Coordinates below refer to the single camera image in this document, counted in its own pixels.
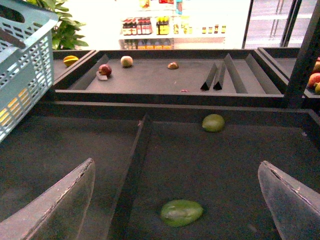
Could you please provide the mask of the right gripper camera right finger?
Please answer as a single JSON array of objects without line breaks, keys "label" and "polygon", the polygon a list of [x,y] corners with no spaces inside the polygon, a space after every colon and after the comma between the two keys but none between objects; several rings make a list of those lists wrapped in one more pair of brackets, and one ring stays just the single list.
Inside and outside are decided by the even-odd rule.
[{"label": "right gripper camera right finger", "polygon": [[263,198],[283,240],[320,238],[320,194],[268,161],[258,167]]}]

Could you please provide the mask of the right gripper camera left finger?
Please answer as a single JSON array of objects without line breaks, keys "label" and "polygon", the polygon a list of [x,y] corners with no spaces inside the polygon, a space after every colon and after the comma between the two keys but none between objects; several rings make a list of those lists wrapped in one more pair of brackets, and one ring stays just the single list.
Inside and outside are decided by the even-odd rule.
[{"label": "right gripper camera left finger", "polygon": [[0,224],[2,240],[76,240],[92,198],[95,162],[89,158]]}]

